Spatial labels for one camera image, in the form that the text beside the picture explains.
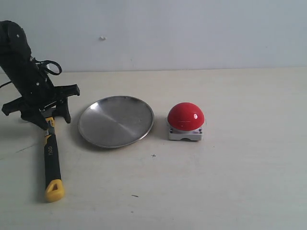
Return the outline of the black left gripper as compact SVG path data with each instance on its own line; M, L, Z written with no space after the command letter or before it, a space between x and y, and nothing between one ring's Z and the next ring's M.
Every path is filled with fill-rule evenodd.
M60 75L61 66L51 60L38 61L35 58L2 58L1 67L11 80L21 97L6 103L2 107L5 115L21 111L21 119L48 129L47 121L40 112L56 105L54 117L63 117L66 123L71 122L68 108L68 98L80 95L79 87L74 85L54 86L49 74Z

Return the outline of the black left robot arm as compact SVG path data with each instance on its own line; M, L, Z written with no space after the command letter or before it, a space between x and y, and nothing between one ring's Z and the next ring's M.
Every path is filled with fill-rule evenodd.
M71 122L68 97L79 96L79 87L55 86L49 75L60 75L61 66L52 60L38 61L32 57L23 28L12 21L0 23L0 66L21 95L2 106L5 115L19 111L21 119L43 130L48 128L45 112Z

